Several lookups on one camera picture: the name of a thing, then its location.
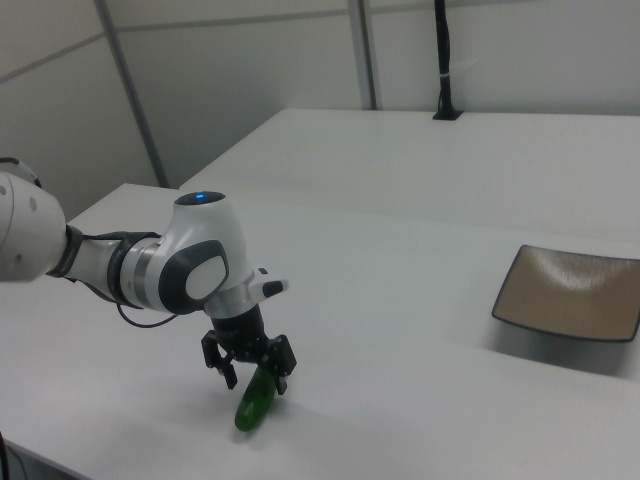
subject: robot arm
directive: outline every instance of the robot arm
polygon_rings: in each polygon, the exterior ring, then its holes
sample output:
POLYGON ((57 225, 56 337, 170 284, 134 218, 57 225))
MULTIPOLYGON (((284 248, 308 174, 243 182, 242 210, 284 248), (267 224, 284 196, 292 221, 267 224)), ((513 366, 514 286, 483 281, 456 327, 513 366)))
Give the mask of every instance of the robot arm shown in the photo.
POLYGON ((265 335, 258 304, 288 282, 253 270, 240 222, 221 193, 180 197, 163 235, 87 236, 66 225, 53 196, 0 173, 0 281, 44 274, 80 281, 119 305, 176 315, 204 310, 214 327, 202 339, 205 362, 229 388, 237 383, 237 360, 270 372, 280 394, 286 389, 296 360, 284 335, 265 335))

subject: white wall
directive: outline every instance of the white wall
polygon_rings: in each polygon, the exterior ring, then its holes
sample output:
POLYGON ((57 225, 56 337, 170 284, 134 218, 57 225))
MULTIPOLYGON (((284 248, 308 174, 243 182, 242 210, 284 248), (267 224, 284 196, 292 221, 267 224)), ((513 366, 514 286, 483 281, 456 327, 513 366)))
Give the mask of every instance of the white wall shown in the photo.
POLYGON ((172 186, 283 108, 363 107, 347 0, 108 7, 172 186))
MULTIPOLYGON (((637 0, 451 0, 454 105, 640 115, 637 0)), ((382 107, 434 110, 433 2, 371 0, 382 107)))
POLYGON ((0 0, 0 45, 0 156, 28 163, 67 217, 156 184, 93 2, 0 0))

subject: square plate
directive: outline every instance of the square plate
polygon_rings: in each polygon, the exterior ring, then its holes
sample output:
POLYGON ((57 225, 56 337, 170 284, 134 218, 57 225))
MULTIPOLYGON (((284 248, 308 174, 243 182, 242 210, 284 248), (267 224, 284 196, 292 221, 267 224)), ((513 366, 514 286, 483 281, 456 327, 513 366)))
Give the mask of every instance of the square plate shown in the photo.
POLYGON ((492 315, 539 332, 629 342, 640 322, 640 260, 523 245, 492 315))

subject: black cable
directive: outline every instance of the black cable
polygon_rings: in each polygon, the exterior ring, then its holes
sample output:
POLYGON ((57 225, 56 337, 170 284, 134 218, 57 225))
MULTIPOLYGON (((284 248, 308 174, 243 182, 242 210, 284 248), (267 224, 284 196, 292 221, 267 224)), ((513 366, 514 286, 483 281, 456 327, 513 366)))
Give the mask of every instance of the black cable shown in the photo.
POLYGON ((9 452, 11 452, 13 454, 14 457, 16 457, 16 460, 18 460, 18 463, 20 464, 20 470, 22 470, 22 478, 24 478, 24 480, 27 480, 27 469, 24 466, 24 462, 22 461, 22 457, 20 455, 17 454, 17 452, 11 448, 11 447, 7 447, 7 450, 9 450, 9 452))
POLYGON ((100 235, 82 235, 83 240, 122 240, 129 232, 111 232, 100 235))
POLYGON ((42 183, 40 183, 40 180, 38 179, 36 172, 34 172, 31 169, 31 167, 29 167, 29 165, 27 165, 26 163, 21 162, 20 160, 14 157, 0 157, 0 163, 12 163, 16 167, 23 170, 27 174, 27 176, 30 177, 31 180, 33 180, 33 183, 35 184, 36 187, 42 188, 42 183))
POLYGON ((9 480, 11 476, 9 475, 9 456, 7 455, 7 446, 4 443, 4 438, 2 438, 2 433, 0 432, 0 460, 2 461, 2 480, 9 480))
POLYGON ((166 323, 169 323, 171 320, 173 320, 178 316, 178 315, 172 315, 171 317, 165 318, 164 320, 158 323, 144 324, 144 323, 134 322, 129 317, 127 317, 122 311, 122 305, 117 304, 117 308, 118 308, 118 313, 120 313, 120 316, 124 319, 125 322, 127 322, 129 325, 133 325, 134 327, 138 327, 138 328, 156 328, 166 323))

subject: white button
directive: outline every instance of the white button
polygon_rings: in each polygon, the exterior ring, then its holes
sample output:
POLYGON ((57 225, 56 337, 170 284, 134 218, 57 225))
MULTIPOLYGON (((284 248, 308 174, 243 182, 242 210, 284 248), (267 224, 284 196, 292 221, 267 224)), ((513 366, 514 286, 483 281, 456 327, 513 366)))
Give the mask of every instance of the white button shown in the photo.
POLYGON ((227 271, 222 257, 214 257, 194 268, 187 278, 187 295, 201 300, 223 282, 227 271))

